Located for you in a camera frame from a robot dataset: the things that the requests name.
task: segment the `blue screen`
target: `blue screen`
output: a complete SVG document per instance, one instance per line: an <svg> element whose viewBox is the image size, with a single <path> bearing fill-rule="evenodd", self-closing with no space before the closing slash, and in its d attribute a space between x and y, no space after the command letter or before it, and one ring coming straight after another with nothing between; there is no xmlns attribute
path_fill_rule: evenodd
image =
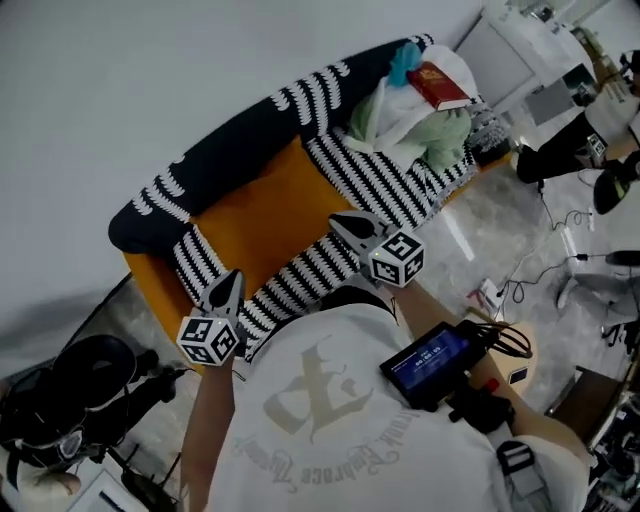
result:
<svg viewBox="0 0 640 512"><path fill-rule="evenodd" d="M418 347L413 354L391 368L391 371L406 389L411 389L437 373L468 346L466 339L444 330Z"/></svg>

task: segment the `green cloth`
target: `green cloth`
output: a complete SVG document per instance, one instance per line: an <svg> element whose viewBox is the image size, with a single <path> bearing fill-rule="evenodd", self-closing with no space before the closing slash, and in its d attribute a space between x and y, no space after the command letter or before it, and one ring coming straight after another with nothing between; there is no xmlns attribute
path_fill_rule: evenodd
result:
<svg viewBox="0 0 640 512"><path fill-rule="evenodd" d="M363 99L351 114L349 135L364 141L371 115L373 95ZM464 142L471 132L471 117L464 108L428 115L414 126L402 142L424 146L420 157L434 172L440 173L464 157Z"/></svg>
<svg viewBox="0 0 640 512"><path fill-rule="evenodd" d="M471 131L471 117L464 108L434 112L405 137L425 145L421 159L434 172L442 172L464 157L464 141Z"/></svg>

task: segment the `small screen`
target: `small screen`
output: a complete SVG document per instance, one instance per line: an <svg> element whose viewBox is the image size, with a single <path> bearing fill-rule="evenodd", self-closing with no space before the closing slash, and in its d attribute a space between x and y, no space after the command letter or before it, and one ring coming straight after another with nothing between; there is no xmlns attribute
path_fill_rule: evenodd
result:
<svg viewBox="0 0 640 512"><path fill-rule="evenodd" d="M410 390L437 373L468 346L469 342L466 339L443 330L392 367L391 371L402 385Z"/></svg>
<svg viewBox="0 0 640 512"><path fill-rule="evenodd" d="M509 384L515 384L516 382L520 382L521 380L524 380L527 378L527 370L528 368L520 368L519 370L516 370L515 372L513 372L511 375L509 375Z"/></svg>

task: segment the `red book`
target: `red book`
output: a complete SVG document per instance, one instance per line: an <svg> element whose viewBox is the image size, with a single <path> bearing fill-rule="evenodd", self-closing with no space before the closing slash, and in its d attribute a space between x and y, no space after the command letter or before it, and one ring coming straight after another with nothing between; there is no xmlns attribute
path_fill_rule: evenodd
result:
<svg viewBox="0 0 640 512"><path fill-rule="evenodd" d="M449 110L471 104L469 96L433 62L423 62L415 71L407 72L409 83L436 110Z"/></svg>

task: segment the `black and white striped cushion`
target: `black and white striped cushion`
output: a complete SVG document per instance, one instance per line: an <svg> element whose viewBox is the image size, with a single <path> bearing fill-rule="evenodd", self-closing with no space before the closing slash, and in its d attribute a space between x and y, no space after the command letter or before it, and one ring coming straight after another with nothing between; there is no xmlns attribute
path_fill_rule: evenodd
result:
<svg viewBox="0 0 640 512"><path fill-rule="evenodd" d="M433 44L428 35L410 38L421 49ZM330 127L329 113L342 102L340 79L349 67L339 62L298 80L271 96L273 107L285 113L295 108L299 128L307 137L304 146L317 168L356 208L367 210L397 226L411 229L423 224L442 202L475 173L468 147L465 157L436 174L417 160L402 173L382 153L366 155L348 149L341 128ZM133 201L140 215L159 208L187 223L189 213L172 198L182 187L170 169L156 177ZM196 302L204 288L226 271L197 226L190 226L173 247L174 268L190 297ZM359 270L356 255L333 234L328 234L296 256L244 304L239 318L249 333L247 361L265 344L269 333L282 321L303 314L322 297L338 288Z"/></svg>

